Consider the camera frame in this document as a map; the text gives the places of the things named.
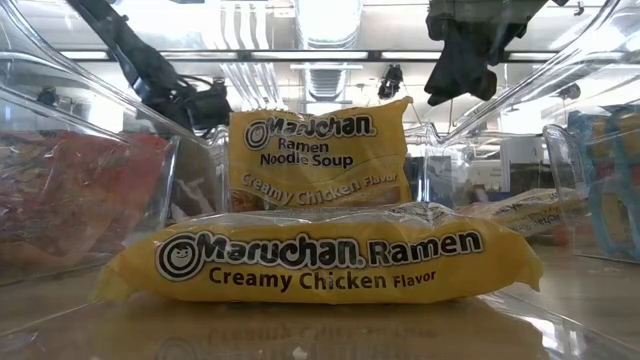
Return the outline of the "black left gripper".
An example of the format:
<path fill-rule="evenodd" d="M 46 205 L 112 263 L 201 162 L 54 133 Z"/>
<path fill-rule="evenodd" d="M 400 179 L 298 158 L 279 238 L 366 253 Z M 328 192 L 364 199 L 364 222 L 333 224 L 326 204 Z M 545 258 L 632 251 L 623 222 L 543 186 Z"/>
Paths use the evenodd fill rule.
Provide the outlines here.
<path fill-rule="evenodd" d="M 211 81 L 192 75 L 178 75 L 178 88 L 149 107 L 180 127 L 196 133 L 211 133 L 218 126 L 228 126 L 233 112 L 227 100 L 224 78 Z"/>

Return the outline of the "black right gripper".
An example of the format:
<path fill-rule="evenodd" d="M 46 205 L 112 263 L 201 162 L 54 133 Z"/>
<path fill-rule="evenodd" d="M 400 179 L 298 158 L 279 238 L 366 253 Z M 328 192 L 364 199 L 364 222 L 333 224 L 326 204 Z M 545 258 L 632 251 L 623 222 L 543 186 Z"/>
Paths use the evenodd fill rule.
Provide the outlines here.
<path fill-rule="evenodd" d="M 440 41 L 448 24 L 469 26 L 491 38 L 511 41 L 522 38 L 528 23 L 545 5 L 545 0 L 431 0 L 425 23 L 429 37 Z M 428 104 L 437 106 L 470 93 L 483 101 L 496 93 L 497 75 L 490 67 L 499 63 L 500 52 L 492 41 L 474 49 L 464 38 L 448 38 L 424 86 Z"/>

